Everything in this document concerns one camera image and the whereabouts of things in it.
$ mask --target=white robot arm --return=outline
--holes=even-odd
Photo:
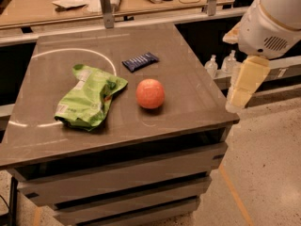
[[[254,0],[243,16],[239,50],[268,59],[281,57],[301,40],[301,0]]]
[[[248,55],[240,70],[233,71],[227,96],[226,109],[238,112],[270,72],[269,59],[283,56],[301,40],[301,0],[254,0],[232,30],[236,40],[229,43],[238,42]]]

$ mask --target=bottle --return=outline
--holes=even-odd
[[[212,55],[211,59],[209,61],[207,61],[205,64],[205,69],[212,78],[215,78],[217,68],[218,68],[218,66],[215,62],[215,58],[216,58],[216,56]]]
[[[232,73],[235,64],[236,64],[235,50],[231,50],[231,53],[224,58],[222,68],[221,68],[222,72]]]

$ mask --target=wrapper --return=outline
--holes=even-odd
[[[91,131],[106,118],[113,94],[128,82],[111,73],[77,64],[73,74],[79,80],[58,103],[55,119],[71,128]]]

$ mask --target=floor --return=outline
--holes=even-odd
[[[259,94],[239,116],[198,210],[144,226],[301,225],[301,87]],[[0,171],[5,199],[8,183],[9,175]],[[0,201],[0,215],[6,212]],[[49,208],[22,195],[18,225],[62,226]]]

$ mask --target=red ball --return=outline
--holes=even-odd
[[[164,102],[164,88],[162,84],[155,79],[142,80],[135,91],[135,98],[138,104],[143,108],[157,108]]]

